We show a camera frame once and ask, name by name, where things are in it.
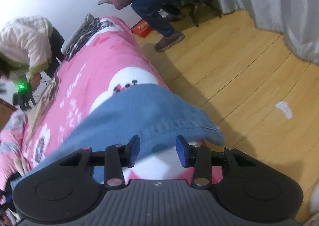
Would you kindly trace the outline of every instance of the white paper on floor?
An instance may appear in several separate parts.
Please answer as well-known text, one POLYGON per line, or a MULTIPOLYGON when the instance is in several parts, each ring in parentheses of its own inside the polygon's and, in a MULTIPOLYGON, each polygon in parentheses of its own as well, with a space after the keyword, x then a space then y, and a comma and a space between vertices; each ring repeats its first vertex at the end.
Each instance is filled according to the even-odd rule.
POLYGON ((281 101, 276 104, 276 108, 282 110, 288 120, 292 118, 292 110, 289 108, 288 104, 285 101, 281 101))

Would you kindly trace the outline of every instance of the wooden floor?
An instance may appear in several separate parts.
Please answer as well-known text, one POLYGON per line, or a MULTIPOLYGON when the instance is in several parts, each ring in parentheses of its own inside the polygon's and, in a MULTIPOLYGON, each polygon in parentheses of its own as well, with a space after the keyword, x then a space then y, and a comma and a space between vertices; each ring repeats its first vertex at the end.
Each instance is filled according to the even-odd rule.
POLYGON ((161 36, 152 32, 139 39, 145 55, 174 93, 218 124, 227 146, 300 184, 297 220, 305 222, 319 178, 319 67, 291 54, 281 34, 256 29, 245 11, 221 19, 205 13, 199 28, 187 17, 175 27, 184 41, 156 53, 161 36), (292 119, 275 107, 280 101, 288 103, 292 119))

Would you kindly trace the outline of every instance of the bed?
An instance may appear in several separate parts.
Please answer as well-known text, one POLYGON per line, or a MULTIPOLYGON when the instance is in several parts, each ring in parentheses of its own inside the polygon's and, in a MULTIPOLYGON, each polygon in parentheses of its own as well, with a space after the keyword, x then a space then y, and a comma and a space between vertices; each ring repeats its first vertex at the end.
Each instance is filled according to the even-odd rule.
MULTIPOLYGON (((101 103, 123 90, 140 84, 156 84, 167 89, 160 75, 135 41, 129 27, 116 17, 103 17, 103 28, 94 34, 70 62, 62 63, 55 100, 33 136, 28 139, 27 116, 18 111, 0 134, 8 142, 0 158, 11 162, 0 169, 0 189, 4 188, 15 159, 24 157, 27 170, 37 167, 101 103)), ((213 181, 222 178, 213 169, 213 181)), ((174 148, 137 162, 124 171, 125 179, 191 179, 192 169, 181 167, 174 148)))

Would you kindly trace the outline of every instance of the silver screw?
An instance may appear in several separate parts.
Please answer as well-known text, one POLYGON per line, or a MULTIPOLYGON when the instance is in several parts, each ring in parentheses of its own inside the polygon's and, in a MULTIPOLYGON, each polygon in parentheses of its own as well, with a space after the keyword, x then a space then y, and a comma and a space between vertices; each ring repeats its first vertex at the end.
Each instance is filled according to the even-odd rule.
POLYGON ((197 185, 197 186, 206 186, 209 184, 209 180, 207 178, 196 178, 194 180, 194 183, 197 185))
POLYGON ((119 186, 122 184, 122 180, 119 178, 111 178, 106 182, 109 186, 119 186))

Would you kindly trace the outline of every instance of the gray plastic base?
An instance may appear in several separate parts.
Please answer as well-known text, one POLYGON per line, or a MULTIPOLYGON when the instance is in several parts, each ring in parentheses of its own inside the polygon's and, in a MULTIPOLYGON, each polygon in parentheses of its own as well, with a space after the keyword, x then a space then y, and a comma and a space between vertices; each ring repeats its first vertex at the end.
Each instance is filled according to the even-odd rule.
MULTIPOLYGON (((23 220, 19 226, 45 225, 23 220)), ((299 226, 294 219, 261 224, 245 221, 221 207, 206 190, 185 180, 132 180, 106 193, 90 214, 59 226, 299 226)))

